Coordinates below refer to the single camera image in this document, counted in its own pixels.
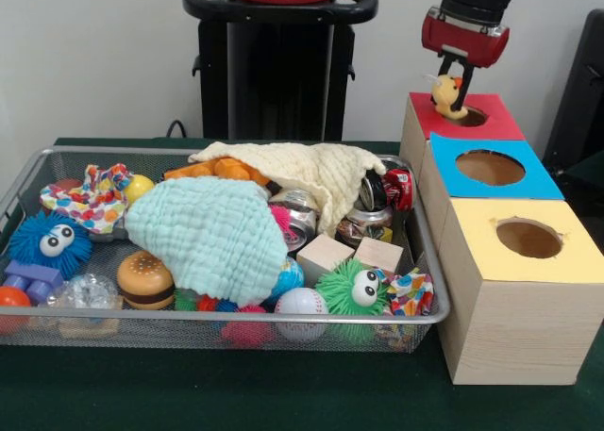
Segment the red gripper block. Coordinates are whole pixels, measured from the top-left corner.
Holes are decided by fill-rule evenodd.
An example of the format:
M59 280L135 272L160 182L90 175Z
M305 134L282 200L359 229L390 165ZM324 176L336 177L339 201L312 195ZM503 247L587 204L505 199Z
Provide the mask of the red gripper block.
M501 57L510 37L510 29L504 25L480 25L456 19L431 7L422 25L424 48L442 55L438 76L448 75L452 63L464 58L459 96L455 110L461 110L469 90L474 66L488 68Z

